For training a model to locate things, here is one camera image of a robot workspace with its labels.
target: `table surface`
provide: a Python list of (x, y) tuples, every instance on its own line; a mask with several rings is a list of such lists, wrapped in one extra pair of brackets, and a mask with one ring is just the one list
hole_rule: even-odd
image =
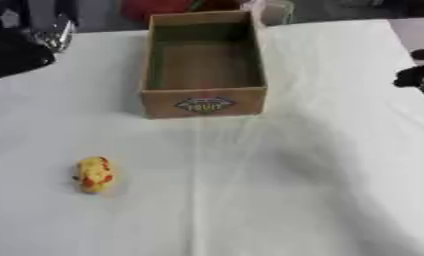
[[(424, 256), (424, 97), (391, 84), (413, 62), (387, 21), (261, 31), (260, 116), (142, 118), (145, 40), (0, 80), (0, 255)], [(91, 155), (106, 194), (71, 181)]]

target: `floor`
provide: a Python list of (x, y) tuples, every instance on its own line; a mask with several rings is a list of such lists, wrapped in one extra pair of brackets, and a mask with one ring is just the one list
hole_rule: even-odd
[[(38, 27), (51, 20), (54, 0), (29, 0)], [(142, 24), (124, 19), (120, 15), (121, 0), (78, 0), (82, 32), (132, 30), (144, 28)], [(294, 22), (317, 22), (347, 19), (393, 18), (386, 9), (370, 7), (343, 7), (341, 3), (356, 5), (369, 0), (292, 0), (296, 9)]]

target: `open box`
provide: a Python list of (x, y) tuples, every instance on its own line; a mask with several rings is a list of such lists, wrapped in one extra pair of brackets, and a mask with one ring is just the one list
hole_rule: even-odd
[(152, 16), (140, 95), (149, 118), (262, 111), (266, 82), (252, 15)]

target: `yellow object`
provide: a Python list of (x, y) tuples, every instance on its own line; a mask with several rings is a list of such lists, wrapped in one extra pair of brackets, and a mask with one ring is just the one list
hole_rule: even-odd
[(106, 190), (115, 179), (115, 171), (105, 157), (94, 156), (81, 160), (77, 164), (81, 190), (86, 193), (97, 193)]

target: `box label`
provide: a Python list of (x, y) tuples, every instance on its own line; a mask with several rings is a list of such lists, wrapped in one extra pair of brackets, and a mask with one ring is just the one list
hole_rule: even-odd
[(189, 98), (189, 99), (181, 101), (175, 106), (189, 112), (206, 115), (206, 114), (223, 110), (234, 104), (235, 103), (230, 100), (223, 99), (220, 97), (215, 97), (215, 98), (197, 98), (197, 99)]

